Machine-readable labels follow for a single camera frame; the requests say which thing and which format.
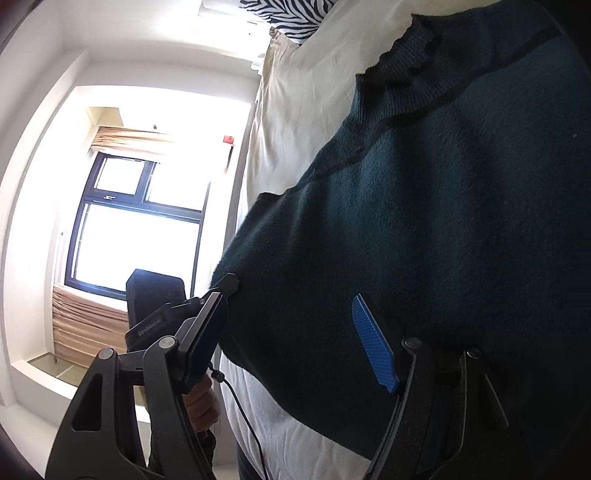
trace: zebra print fabric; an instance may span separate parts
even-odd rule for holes
[[[254,13],[295,43],[302,44],[318,30],[337,0],[240,0]]]

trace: black window frame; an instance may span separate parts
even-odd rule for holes
[[[144,162],[144,169],[140,175],[134,195],[112,192],[110,190],[99,190],[95,188],[103,166],[105,165],[105,161],[108,158],[121,158],[124,160]],[[203,219],[205,216],[205,209],[207,207],[207,199],[209,197],[211,182],[207,185],[202,210],[193,210],[189,208],[174,207],[161,203],[149,202],[147,200],[147,196],[150,190],[150,180],[156,165],[156,162],[142,160],[140,158],[123,157],[120,155],[110,155],[104,153],[97,154],[95,162],[90,170],[90,174],[88,175],[84,192],[82,193],[82,198],[80,199],[80,205],[78,206],[78,210],[76,212],[76,220],[74,221],[74,227],[72,229],[72,235],[70,237],[68,255],[66,259],[66,275],[64,278],[65,285],[76,288],[77,290],[94,293],[104,297],[110,297],[112,299],[126,300],[124,291],[115,290],[114,288],[102,287],[76,279],[74,258],[77,255],[80,242],[82,241],[84,222],[86,221],[86,216],[89,210],[88,207],[90,205],[102,205],[199,224],[199,234],[197,236],[197,245],[195,246],[193,274],[191,277],[191,287],[189,291],[190,296],[194,296],[197,262],[199,260],[199,247],[201,245],[201,235],[203,232]]]

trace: white wall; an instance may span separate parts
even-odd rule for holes
[[[63,52],[58,3],[59,0],[44,0],[0,55],[0,132],[39,74]],[[6,167],[2,160],[0,172]]]
[[[73,173],[86,157],[91,128],[74,90],[39,143],[18,193],[4,266],[5,334],[11,362],[27,361],[53,348],[51,336],[46,335],[51,330],[45,328],[46,317],[51,319],[45,301],[48,258],[60,200],[75,183]]]
[[[25,168],[24,162],[17,162],[13,168],[8,164],[33,114],[53,84],[54,72],[48,74],[50,86],[40,86],[40,77],[55,67],[56,60],[63,53],[63,36],[57,3],[59,0],[45,0],[15,32],[0,55],[0,245],[4,246],[4,235],[12,208],[14,191]],[[43,120],[38,118],[41,128]],[[27,157],[27,146],[21,144],[21,154]],[[3,268],[0,265],[0,286]],[[14,401],[9,375],[6,344],[2,334],[0,345],[0,403]]]
[[[169,63],[100,61],[93,62],[76,84],[155,87],[252,103],[259,80],[258,77],[241,77],[212,69]]]

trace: curtain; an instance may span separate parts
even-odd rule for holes
[[[92,141],[92,148],[110,155],[155,162],[165,161],[166,158],[184,157],[190,153],[188,146],[167,134],[118,127],[99,127]]]
[[[53,286],[52,304],[57,356],[89,367],[105,347],[126,352],[126,311],[100,304],[62,285]]]

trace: bed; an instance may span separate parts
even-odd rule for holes
[[[411,24],[411,14],[449,15],[491,0],[339,0],[303,45],[273,33],[261,72],[238,207],[239,227],[262,192],[293,187],[349,113],[355,76],[376,64]],[[276,480],[362,478],[369,460],[290,417],[250,373],[222,354]],[[236,439],[263,478],[258,449],[234,399],[223,399]]]

